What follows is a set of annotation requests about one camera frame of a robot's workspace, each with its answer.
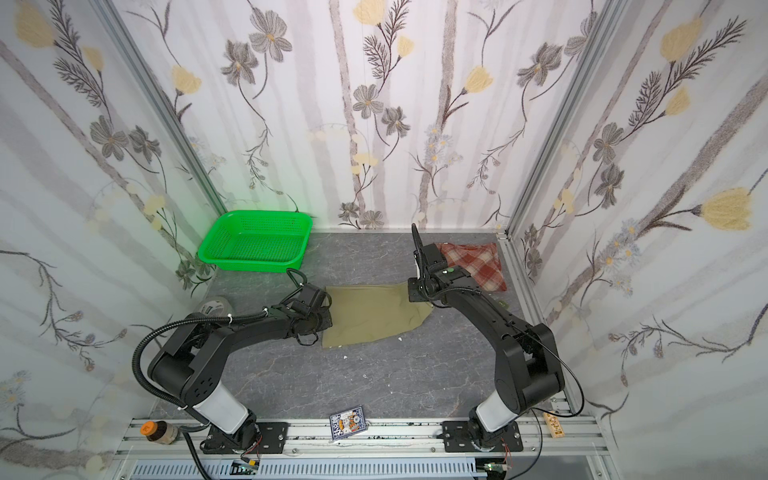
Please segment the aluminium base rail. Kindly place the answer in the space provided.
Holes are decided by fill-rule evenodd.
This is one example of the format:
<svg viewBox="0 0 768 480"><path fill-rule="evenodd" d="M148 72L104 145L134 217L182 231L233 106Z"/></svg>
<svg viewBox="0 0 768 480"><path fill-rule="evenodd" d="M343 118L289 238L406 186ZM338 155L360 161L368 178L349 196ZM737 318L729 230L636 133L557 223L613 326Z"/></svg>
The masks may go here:
<svg viewBox="0 0 768 480"><path fill-rule="evenodd" d="M132 420L115 457L127 459L182 459L189 456L188 447L180 440L170 446L157 445L139 433L141 422ZM609 453L606 439L596 421L590 417L563 419L562 438L551 436L543 420L530 416L517 420L520 456L596 456ZM442 420L373 419L369 428L349 438L333 441L329 422L323 419L291 420L287 428L281 457L285 459L355 458L355 457L437 457L445 456Z"/></svg>

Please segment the clear tape roll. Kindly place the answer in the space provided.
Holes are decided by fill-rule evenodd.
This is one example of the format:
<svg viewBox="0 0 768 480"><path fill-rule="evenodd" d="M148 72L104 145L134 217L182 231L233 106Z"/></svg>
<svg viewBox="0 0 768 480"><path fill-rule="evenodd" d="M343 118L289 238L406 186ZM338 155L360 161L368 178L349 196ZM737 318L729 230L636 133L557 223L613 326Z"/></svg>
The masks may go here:
<svg viewBox="0 0 768 480"><path fill-rule="evenodd" d="M233 314L231 303L224 297L214 296L203 300L196 311L207 317L228 317Z"/></svg>

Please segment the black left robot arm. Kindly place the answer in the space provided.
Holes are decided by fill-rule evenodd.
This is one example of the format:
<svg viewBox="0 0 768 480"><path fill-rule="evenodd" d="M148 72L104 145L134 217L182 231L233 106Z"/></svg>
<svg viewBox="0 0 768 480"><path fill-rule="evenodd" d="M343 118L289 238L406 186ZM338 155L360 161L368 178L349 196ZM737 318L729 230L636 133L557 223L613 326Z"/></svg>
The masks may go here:
<svg viewBox="0 0 768 480"><path fill-rule="evenodd" d="M134 350L138 384L209 426L221 449L243 453L263 437L256 415L222 380L230 356L277 340L312 346L332 326L331 295L299 270L287 274L294 289L275 305L246 315L192 313L151 331Z"/></svg>

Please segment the green plastic basket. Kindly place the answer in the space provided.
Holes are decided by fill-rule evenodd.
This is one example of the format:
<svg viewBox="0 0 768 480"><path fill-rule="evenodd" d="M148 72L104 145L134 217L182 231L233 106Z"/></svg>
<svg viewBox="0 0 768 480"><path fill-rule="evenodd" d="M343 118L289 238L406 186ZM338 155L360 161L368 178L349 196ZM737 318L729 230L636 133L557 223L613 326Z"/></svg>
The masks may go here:
<svg viewBox="0 0 768 480"><path fill-rule="evenodd" d="M197 256L225 271L284 273L301 267L312 227L301 212L231 211L214 222Z"/></svg>

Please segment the red plaid skirt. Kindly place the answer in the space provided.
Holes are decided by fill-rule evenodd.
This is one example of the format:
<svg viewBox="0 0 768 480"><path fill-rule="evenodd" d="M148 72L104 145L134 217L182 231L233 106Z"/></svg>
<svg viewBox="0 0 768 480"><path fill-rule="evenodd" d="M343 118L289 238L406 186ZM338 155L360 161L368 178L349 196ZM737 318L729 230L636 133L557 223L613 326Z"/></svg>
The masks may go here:
<svg viewBox="0 0 768 480"><path fill-rule="evenodd" d="M450 267L464 268L483 290L488 292L507 290L498 246L495 243L438 243L437 246Z"/></svg>

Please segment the small wooden block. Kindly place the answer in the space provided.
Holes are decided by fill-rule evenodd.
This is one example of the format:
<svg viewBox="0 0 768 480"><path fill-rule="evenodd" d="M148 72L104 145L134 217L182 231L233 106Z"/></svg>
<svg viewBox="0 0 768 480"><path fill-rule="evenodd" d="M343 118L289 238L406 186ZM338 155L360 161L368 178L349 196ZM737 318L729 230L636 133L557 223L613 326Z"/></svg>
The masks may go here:
<svg viewBox="0 0 768 480"><path fill-rule="evenodd" d="M548 412L542 413L543 418L546 422L547 428L550 432L550 435L552 438L563 438L565 436L565 432L562 428L561 422L559 418L555 415L552 415Z"/></svg>

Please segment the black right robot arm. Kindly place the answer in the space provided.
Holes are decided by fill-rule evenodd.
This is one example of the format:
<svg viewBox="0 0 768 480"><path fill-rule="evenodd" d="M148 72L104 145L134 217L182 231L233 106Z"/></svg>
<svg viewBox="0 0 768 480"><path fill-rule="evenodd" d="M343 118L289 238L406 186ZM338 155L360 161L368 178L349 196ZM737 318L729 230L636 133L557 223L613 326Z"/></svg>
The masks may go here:
<svg viewBox="0 0 768 480"><path fill-rule="evenodd" d="M520 415L563 391L574 372L560 358L548 326L504 309L466 269L450 266L436 244L425 244L416 225L411 234L417 275L408 280L409 300L458 311L494 351L494 390L468 420L471 441L488 448Z"/></svg>

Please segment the blue patterned card box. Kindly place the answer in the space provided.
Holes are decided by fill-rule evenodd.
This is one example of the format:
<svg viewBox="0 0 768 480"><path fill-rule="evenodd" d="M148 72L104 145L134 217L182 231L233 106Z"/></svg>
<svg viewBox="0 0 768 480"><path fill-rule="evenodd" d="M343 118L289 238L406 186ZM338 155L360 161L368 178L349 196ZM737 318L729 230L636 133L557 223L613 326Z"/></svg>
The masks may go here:
<svg viewBox="0 0 768 480"><path fill-rule="evenodd" d="M362 405L334 413L329 416L331 440L340 441L368 430Z"/></svg>

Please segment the olive khaki skirt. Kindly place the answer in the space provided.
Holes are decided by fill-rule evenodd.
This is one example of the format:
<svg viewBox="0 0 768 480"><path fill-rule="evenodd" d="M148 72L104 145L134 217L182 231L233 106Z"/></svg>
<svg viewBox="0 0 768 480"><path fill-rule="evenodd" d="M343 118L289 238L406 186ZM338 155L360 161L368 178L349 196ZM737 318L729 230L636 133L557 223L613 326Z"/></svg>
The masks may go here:
<svg viewBox="0 0 768 480"><path fill-rule="evenodd" d="M411 302L408 284L328 286L332 326L322 347L371 343L420 327L432 313L429 302Z"/></svg>

